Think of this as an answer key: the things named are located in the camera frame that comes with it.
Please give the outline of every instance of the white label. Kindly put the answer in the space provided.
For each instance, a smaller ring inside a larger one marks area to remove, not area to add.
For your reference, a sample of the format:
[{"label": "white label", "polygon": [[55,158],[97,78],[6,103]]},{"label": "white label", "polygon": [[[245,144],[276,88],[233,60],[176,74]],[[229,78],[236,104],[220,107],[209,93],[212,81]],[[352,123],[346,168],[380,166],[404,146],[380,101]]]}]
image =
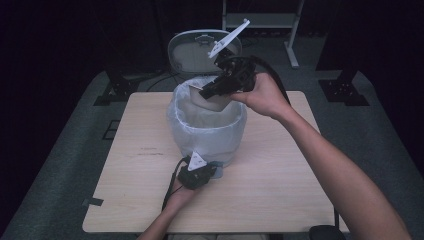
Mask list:
[{"label": "white label", "polygon": [[206,166],[208,163],[197,153],[193,152],[191,155],[190,163],[188,164],[188,170],[193,171],[198,168]]}]

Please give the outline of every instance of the wooden table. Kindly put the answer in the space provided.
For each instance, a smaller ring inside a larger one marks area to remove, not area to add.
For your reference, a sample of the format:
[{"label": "wooden table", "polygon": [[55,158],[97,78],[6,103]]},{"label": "wooden table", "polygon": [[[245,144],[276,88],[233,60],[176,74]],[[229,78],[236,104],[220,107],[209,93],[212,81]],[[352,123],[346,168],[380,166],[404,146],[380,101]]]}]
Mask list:
[{"label": "wooden table", "polygon": [[[317,128],[302,92],[293,107]],[[161,211],[181,159],[167,125],[172,93],[131,95],[83,223],[86,232],[143,232]],[[240,148],[169,228],[174,233],[305,232],[334,224],[333,207],[297,145],[275,120],[248,109]],[[341,221],[342,230],[347,230]]]}]

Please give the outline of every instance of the dark floor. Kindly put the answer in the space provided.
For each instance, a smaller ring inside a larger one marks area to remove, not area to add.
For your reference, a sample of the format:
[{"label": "dark floor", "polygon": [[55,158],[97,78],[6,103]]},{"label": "dark floor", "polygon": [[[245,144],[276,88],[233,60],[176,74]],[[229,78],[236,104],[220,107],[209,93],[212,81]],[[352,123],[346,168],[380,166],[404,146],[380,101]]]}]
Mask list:
[{"label": "dark floor", "polygon": [[[370,106],[347,107],[327,102],[319,79],[339,72],[316,72],[324,38],[296,39],[299,69],[292,69],[283,39],[250,39],[244,55],[265,59],[278,72],[287,90],[305,93],[321,133],[349,155],[383,190],[403,217],[414,239],[424,239],[424,181],[387,118],[372,84],[358,73],[353,84]],[[144,81],[146,91],[158,79]],[[93,195],[111,140],[102,140],[109,123],[119,120],[125,102],[93,106],[103,94],[107,75],[95,77],[63,129],[43,168],[10,222],[2,239],[135,239],[135,234],[90,234],[82,230],[85,199]],[[180,76],[156,84],[150,91],[172,91]],[[308,239],[306,233],[285,239]]]}]

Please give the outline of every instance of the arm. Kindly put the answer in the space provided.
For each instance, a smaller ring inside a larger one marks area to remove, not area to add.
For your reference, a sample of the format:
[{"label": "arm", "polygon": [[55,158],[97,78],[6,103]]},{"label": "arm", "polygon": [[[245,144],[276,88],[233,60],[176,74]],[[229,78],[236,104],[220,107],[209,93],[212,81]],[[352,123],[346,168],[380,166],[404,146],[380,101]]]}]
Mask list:
[{"label": "arm", "polygon": [[165,209],[163,209],[163,211],[143,232],[143,234],[137,238],[138,240],[163,239],[172,220],[174,220],[178,212],[187,205],[187,203],[190,202],[199,191],[199,189],[190,190],[181,186],[182,184],[178,181],[178,179],[176,179],[173,186],[174,193],[169,198]]},{"label": "arm", "polygon": [[288,130],[356,239],[410,239],[402,219],[374,182],[287,103],[268,74],[257,75],[252,92],[233,93],[231,98]]}]

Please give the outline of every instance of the clear plastic bag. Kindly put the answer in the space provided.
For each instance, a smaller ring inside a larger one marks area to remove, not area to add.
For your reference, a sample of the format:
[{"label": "clear plastic bag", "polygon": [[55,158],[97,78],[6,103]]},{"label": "clear plastic bag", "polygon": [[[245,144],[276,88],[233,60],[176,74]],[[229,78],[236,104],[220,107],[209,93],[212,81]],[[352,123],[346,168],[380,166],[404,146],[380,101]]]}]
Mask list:
[{"label": "clear plastic bag", "polygon": [[168,106],[167,118],[183,157],[197,152],[207,162],[227,166],[234,157],[246,125],[246,106],[232,101],[221,112],[194,105],[189,85],[202,87],[216,76],[195,77],[180,84]]}]

